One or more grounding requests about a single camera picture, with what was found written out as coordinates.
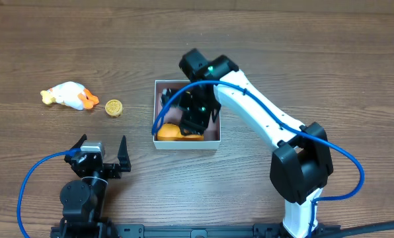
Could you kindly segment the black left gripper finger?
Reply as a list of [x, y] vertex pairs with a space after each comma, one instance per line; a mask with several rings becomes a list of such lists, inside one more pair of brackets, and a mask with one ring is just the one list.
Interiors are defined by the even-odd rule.
[[130, 172], [132, 165], [130, 162], [130, 157], [128, 155], [128, 148], [126, 142], [126, 136], [122, 136], [120, 147], [118, 149], [118, 160], [119, 160], [119, 171], [120, 172]]
[[87, 140], [87, 135], [83, 134], [78, 142], [72, 147], [72, 149], [80, 149], [83, 143]]

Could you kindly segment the orange dinosaur toy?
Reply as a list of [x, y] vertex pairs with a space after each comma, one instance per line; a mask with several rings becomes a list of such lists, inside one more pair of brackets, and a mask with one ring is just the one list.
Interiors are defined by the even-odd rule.
[[159, 141], [203, 141], [204, 136], [198, 134], [182, 135], [179, 126], [176, 124], [163, 124], [157, 132], [156, 138]]

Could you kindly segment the yellow round wheel toy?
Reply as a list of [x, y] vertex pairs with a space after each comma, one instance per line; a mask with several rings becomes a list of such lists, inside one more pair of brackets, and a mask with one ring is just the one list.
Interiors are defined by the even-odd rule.
[[117, 99], [109, 100], [104, 107], [106, 113], [111, 117], [119, 117], [123, 113], [122, 103]]

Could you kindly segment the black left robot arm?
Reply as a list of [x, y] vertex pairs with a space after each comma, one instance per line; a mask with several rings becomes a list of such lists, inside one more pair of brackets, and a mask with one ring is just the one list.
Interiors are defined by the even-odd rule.
[[122, 178], [122, 173], [132, 168], [126, 137], [121, 139], [117, 163], [105, 163], [102, 142], [88, 141], [85, 134], [71, 150], [64, 161], [79, 178], [60, 192], [63, 218], [69, 223], [101, 222], [108, 181]]

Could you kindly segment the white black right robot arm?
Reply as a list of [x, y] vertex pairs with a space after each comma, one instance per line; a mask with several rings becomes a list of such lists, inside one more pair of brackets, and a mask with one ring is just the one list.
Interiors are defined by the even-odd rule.
[[270, 147], [270, 181], [285, 200], [282, 226], [291, 237], [308, 237], [317, 228], [319, 198], [333, 172], [325, 129], [306, 126], [260, 93], [244, 71], [225, 55], [207, 60], [197, 49], [183, 55], [178, 66], [190, 84], [164, 105], [184, 110], [180, 128], [201, 134], [220, 108], [228, 107]]

